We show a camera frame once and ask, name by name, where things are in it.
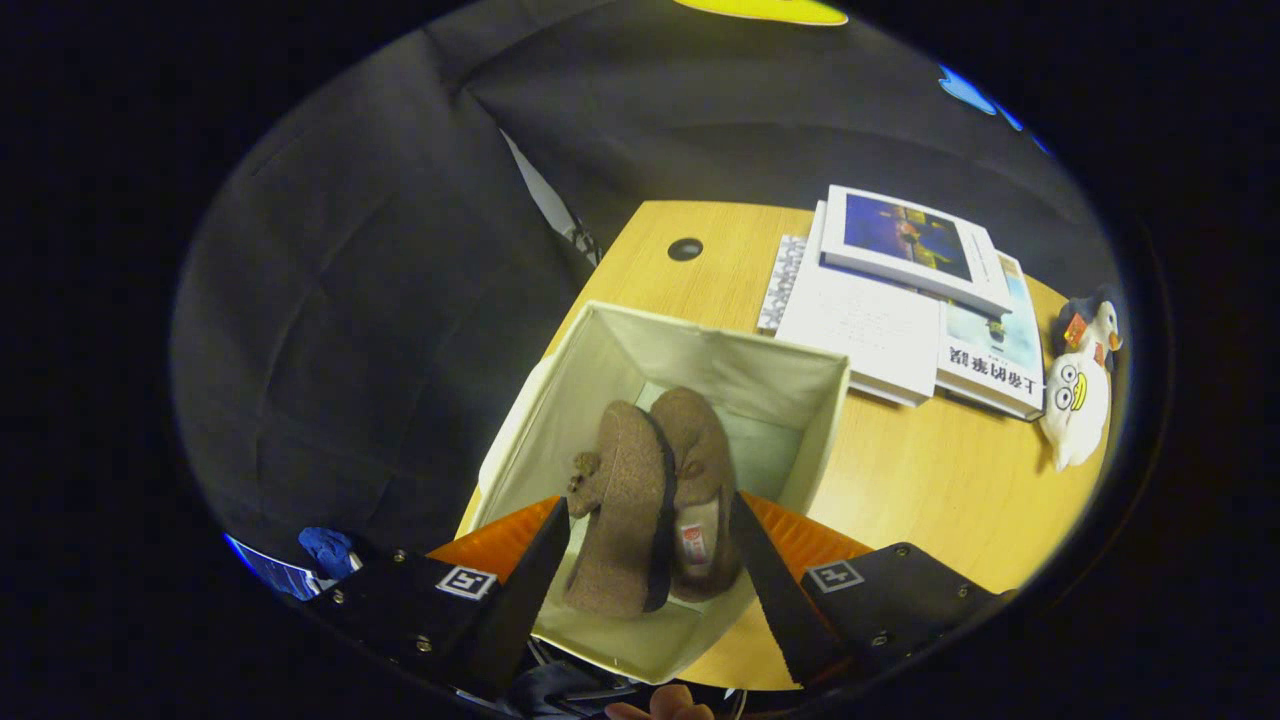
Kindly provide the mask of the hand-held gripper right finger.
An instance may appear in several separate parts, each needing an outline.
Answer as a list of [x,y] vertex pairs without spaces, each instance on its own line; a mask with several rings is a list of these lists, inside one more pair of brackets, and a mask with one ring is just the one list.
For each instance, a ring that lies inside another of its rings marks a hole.
[[1011,601],[913,543],[873,550],[748,492],[733,497],[730,538],[788,675],[806,691],[892,673]]

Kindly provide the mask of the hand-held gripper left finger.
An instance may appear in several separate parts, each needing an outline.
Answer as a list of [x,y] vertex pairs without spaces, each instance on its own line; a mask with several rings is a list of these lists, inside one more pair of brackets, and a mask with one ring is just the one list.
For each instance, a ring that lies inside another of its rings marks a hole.
[[570,538],[547,497],[428,553],[376,556],[305,603],[308,620],[428,685],[503,696]]

